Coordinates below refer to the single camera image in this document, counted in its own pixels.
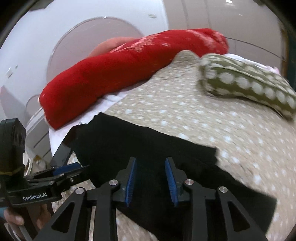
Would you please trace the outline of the person's left hand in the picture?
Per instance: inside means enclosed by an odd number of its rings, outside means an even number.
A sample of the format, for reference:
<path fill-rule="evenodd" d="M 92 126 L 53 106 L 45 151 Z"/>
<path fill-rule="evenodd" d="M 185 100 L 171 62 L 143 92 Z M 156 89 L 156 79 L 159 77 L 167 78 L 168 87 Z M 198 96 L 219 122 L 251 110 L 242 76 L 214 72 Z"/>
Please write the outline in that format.
<path fill-rule="evenodd" d="M 28 207 L 28 213 L 34 227 L 37 227 L 38 230 L 42 229 L 51 218 L 51 214 L 48 211 L 46 204 L 32 204 Z M 20 230 L 20 226 L 25 225 L 24 218 L 13 208 L 7 207 L 4 210 L 4 219 L 17 234 L 20 240 L 25 240 Z"/>

